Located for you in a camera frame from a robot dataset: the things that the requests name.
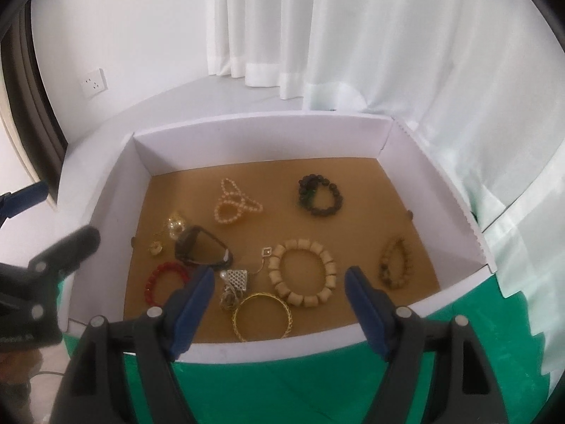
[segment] screw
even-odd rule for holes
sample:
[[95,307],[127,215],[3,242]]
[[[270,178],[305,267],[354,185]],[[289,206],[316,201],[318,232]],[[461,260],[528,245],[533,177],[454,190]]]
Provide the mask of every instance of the screw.
[[159,317],[161,314],[163,314],[163,310],[159,306],[153,306],[147,310],[147,315],[152,319],[154,317]]
[[32,319],[39,320],[43,317],[43,306],[42,305],[35,305],[32,307]]
[[461,314],[456,316],[456,324],[459,325],[460,327],[464,327],[468,323],[469,323],[469,319],[467,319],[465,316],[462,316]]
[[44,272],[47,269],[47,263],[44,261],[40,261],[36,264],[36,271],[37,272]]
[[104,317],[102,316],[94,316],[90,319],[90,325],[95,328],[102,327],[104,325]]
[[396,315],[402,317],[403,319],[408,319],[412,315],[412,311],[409,307],[400,306],[396,308]]

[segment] light wood bead bracelet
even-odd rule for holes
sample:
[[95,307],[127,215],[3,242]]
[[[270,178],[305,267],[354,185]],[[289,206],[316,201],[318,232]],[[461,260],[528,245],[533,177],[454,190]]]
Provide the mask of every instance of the light wood bead bracelet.
[[[261,213],[263,211],[263,205],[254,201],[241,191],[233,180],[223,178],[221,181],[221,190],[223,194],[220,199],[218,199],[216,207],[214,208],[214,220],[216,220],[216,222],[229,225],[238,221],[245,212]],[[231,217],[223,218],[221,216],[221,210],[224,206],[235,207],[236,213]]]
[[241,303],[239,303],[239,306],[236,308],[236,310],[233,313],[232,325],[233,325],[233,331],[236,334],[237,339],[239,339],[239,341],[241,341],[241,342],[247,341],[247,339],[245,339],[243,336],[241,336],[241,333],[239,332],[239,329],[237,328],[237,314],[239,313],[241,306],[243,306],[250,299],[256,298],[256,297],[259,297],[259,296],[265,296],[267,298],[272,298],[273,300],[278,301],[279,303],[282,304],[282,307],[284,308],[284,310],[286,312],[287,325],[286,325],[285,332],[281,336],[281,339],[286,338],[288,336],[288,334],[290,333],[290,330],[292,330],[292,313],[290,312],[290,308],[278,296],[273,295],[272,293],[260,292],[260,293],[253,293],[253,294],[249,295],[247,298],[243,299],[241,301]]
[[[289,250],[307,250],[309,252],[317,255],[324,267],[326,268],[326,284],[324,288],[315,295],[303,296],[298,293],[294,293],[288,288],[288,285],[283,280],[283,276],[280,271],[280,263],[283,255]],[[310,242],[309,239],[290,239],[284,244],[279,244],[276,246],[271,253],[268,264],[269,278],[271,283],[275,286],[275,291],[278,295],[286,299],[288,304],[293,306],[304,306],[304,307],[316,307],[320,303],[325,303],[329,297],[332,295],[332,290],[336,285],[337,266],[335,265],[333,258],[328,252],[324,250],[324,246],[319,242]]]
[[[400,250],[403,259],[402,274],[396,279],[391,276],[391,270],[389,269],[389,262],[395,248]],[[382,253],[379,263],[379,277],[387,287],[392,290],[397,290],[404,287],[410,281],[413,274],[412,254],[408,248],[407,241],[402,237],[395,237],[389,241]]]

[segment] black beaded bracelet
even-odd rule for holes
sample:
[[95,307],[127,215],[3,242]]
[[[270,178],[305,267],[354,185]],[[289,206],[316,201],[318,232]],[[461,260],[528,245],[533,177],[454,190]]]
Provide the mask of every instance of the black beaded bracelet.
[[[321,184],[323,187],[328,187],[332,192],[332,207],[314,207],[314,196],[316,195],[316,190],[319,184]],[[334,215],[341,208],[344,202],[344,198],[341,195],[340,191],[337,189],[337,185],[335,183],[330,183],[330,181],[323,175],[316,175],[313,173],[306,175],[298,182],[298,186],[300,205],[314,216]]]

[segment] electrical outlet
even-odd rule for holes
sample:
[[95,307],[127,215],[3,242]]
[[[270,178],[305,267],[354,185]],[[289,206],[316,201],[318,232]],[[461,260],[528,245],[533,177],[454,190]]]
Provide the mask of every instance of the electrical outlet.
[[87,99],[108,89],[101,68],[84,75],[80,80],[80,85],[83,88],[84,97]]

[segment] gray floor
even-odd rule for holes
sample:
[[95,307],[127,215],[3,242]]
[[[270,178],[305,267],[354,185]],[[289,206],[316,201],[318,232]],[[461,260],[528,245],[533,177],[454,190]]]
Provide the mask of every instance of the gray floor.
[[[41,350],[43,365],[41,371],[64,373],[69,363],[69,355],[63,343]],[[36,423],[47,424],[61,377],[58,375],[39,375],[32,378],[31,411]]]

